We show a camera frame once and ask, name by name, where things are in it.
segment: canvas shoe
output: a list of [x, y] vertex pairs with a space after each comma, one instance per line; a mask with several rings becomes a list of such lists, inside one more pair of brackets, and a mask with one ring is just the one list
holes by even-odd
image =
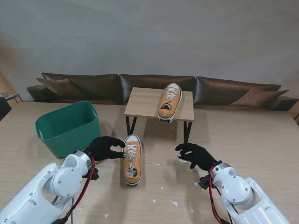
[[182, 90], [179, 85], [175, 83], [169, 84], [162, 96], [158, 117], [163, 123], [171, 123], [182, 100]]
[[141, 142], [139, 138], [132, 134], [125, 140], [126, 147], [122, 149], [123, 153], [128, 156], [124, 158], [124, 179], [127, 185], [132, 187], [137, 186], [140, 181], [140, 156], [141, 156]]

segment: white shoelace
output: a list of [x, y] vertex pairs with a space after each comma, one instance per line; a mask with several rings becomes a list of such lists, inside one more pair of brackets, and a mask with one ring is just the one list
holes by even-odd
[[173, 100], [178, 95], [178, 90], [175, 88], [168, 88], [166, 91], [166, 99], [170, 101]]
[[129, 169], [127, 170], [127, 175], [129, 177], [134, 177], [134, 175], [136, 174], [136, 170], [134, 170], [135, 167], [133, 163], [135, 163], [135, 158], [137, 154], [137, 145], [128, 145], [127, 154], [129, 158]]

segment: wooden table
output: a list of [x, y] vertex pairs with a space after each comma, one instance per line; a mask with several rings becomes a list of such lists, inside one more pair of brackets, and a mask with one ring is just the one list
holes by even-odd
[[[38, 139], [34, 122], [66, 105], [22, 102], [0, 122], [0, 209], [43, 167], [52, 162], [62, 165], [64, 160], [57, 159]], [[103, 136], [125, 140], [126, 106], [94, 107]], [[288, 112], [195, 108], [194, 116], [189, 141], [233, 166], [238, 175], [252, 177], [289, 222], [297, 223], [299, 128]], [[158, 120], [139, 118], [135, 134], [143, 145], [141, 182], [129, 188], [123, 180], [121, 160], [103, 162], [100, 178], [91, 182], [74, 212], [74, 223], [216, 224], [208, 191], [194, 184], [206, 172], [190, 170], [174, 151], [183, 142], [182, 126], [177, 121], [161, 125]], [[227, 220], [216, 192], [214, 197], [219, 215]], [[178, 202], [178, 207], [170, 200]]]
[[[136, 120], [140, 118], [158, 119], [158, 111], [164, 90], [136, 88], [132, 89], [126, 110], [126, 125], [128, 135], [133, 134]], [[182, 100], [177, 108], [174, 120], [184, 122], [184, 142], [188, 142], [192, 122], [194, 121], [193, 94], [182, 91]], [[130, 127], [129, 117], [134, 117]]]

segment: green plastic bin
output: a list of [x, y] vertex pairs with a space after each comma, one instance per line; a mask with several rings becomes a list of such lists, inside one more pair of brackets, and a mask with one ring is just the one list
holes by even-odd
[[81, 101], [41, 116], [36, 132], [57, 158], [66, 157], [100, 136], [98, 114], [91, 103]]

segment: black metal table leg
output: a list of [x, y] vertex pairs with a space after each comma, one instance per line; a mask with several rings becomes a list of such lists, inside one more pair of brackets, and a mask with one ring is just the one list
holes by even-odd
[[184, 121], [184, 143], [187, 143], [189, 140], [191, 126], [192, 126], [192, 122], [188, 122], [188, 127], [187, 127], [187, 121]]
[[130, 119], [129, 119], [129, 116], [126, 116], [127, 133], [128, 133], [128, 135], [133, 134], [133, 132], [134, 132], [134, 128], [135, 128], [135, 124], [136, 124], [136, 120], [137, 120], [137, 117], [134, 117], [132, 126], [130, 127]]

